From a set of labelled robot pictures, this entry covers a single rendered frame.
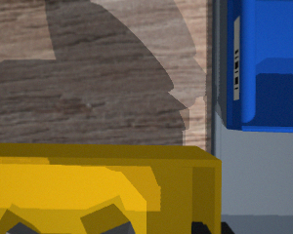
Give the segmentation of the grey shelf rack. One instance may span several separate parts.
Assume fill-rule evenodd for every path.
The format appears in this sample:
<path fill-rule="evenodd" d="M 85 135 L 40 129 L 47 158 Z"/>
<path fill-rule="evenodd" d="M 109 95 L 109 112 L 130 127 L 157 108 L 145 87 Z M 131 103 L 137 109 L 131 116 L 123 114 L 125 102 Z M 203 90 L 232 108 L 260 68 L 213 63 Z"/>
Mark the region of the grey shelf rack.
<path fill-rule="evenodd" d="M 227 129 L 228 0 L 212 0 L 211 155 L 222 222 L 235 234 L 293 234 L 293 133 Z"/>

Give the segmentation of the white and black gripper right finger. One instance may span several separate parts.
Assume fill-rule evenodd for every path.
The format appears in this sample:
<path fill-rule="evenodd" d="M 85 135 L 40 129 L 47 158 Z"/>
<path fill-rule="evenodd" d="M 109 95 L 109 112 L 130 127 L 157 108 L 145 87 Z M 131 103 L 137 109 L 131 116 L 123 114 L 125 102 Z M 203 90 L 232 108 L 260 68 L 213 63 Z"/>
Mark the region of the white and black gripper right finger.
<path fill-rule="evenodd" d="M 221 224 L 221 234 L 234 234 L 226 222 Z"/>

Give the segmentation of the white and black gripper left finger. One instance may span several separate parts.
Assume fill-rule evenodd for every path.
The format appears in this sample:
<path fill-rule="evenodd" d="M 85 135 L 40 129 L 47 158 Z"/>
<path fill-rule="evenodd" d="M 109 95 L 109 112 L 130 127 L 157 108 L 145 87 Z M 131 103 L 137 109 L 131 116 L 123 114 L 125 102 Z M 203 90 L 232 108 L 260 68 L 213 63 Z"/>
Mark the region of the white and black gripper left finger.
<path fill-rule="evenodd" d="M 193 221 L 191 223 L 191 234 L 211 234 L 211 232 L 202 221 Z"/>

